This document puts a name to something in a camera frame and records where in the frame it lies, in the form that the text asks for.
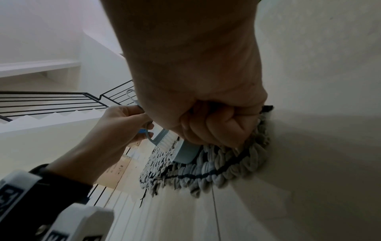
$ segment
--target gray braided rug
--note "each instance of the gray braided rug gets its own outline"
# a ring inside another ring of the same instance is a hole
[[[192,196],[199,197],[200,191],[211,182],[221,187],[226,180],[256,171],[267,159],[265,148],[270,139],[266,131],[266,112],[272,109],[273,106],[263,106],[257,128],[242,146],[204,145],[190,164],[170,161],[178,140],[168,152],[155,147],[140,174],[140,186],[148,189],[152,196],[157,195],[160,187],[172,185],[175,189],[187,187]]]

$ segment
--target person's left hand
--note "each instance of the person's left hand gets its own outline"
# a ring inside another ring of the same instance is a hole
[[[138,106],[109,107],[89,134],[46,169],[82,183],[93,184],[119,161],[127,145],[146,138],[138,133],[151,118]]]

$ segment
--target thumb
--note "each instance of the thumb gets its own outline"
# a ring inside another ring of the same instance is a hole
[[[128,119],[128,122],[130,122],[130,124],[137,125],[139,127],[141,127],[145,123],[152,121],[151,117],[149,117],[147,113],[129,116],[127,117],[127,119]]]

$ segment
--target tile grout line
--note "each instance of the tile grout line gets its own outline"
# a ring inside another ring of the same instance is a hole
[[[216,223],[217,223],[218,240],[221,241],[221,234],[219,233],[219,224],[218,224],[218,217],[217,217],[216,200],[214,199],[213,185],[212,185],[212,196],[213,196],[213,204],[214,204],[214,214],[216,216]]]

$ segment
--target skin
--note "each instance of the skin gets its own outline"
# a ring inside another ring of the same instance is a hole
[[[127,145],[146,139],[138,133],[151,118],[138,106],[112,106],[89,134],[69,152],[49,164],[52,173],[92,185],[110,166],[117,163]]]
[[[102,3],[155,122],[197,144],[245,141],[267,99],[253,27],[257,1]]]

